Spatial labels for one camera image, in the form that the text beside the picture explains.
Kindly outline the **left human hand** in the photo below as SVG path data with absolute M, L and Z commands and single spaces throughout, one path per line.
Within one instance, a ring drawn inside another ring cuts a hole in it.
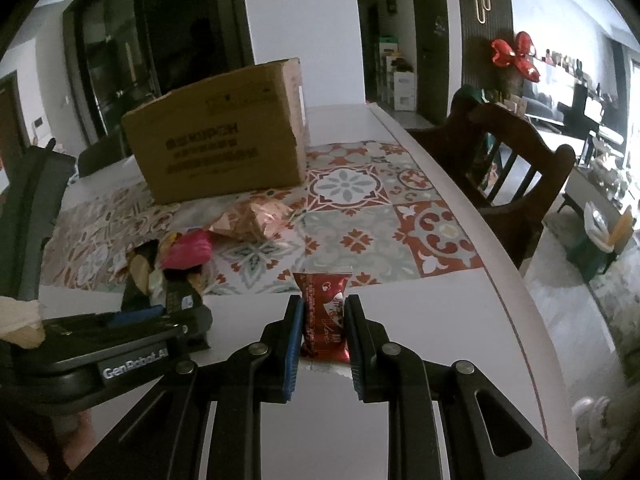
M 67 479 L 96 446 L 90 410 L 64 416 L 17 411 L 8 427 L 43 479 Z

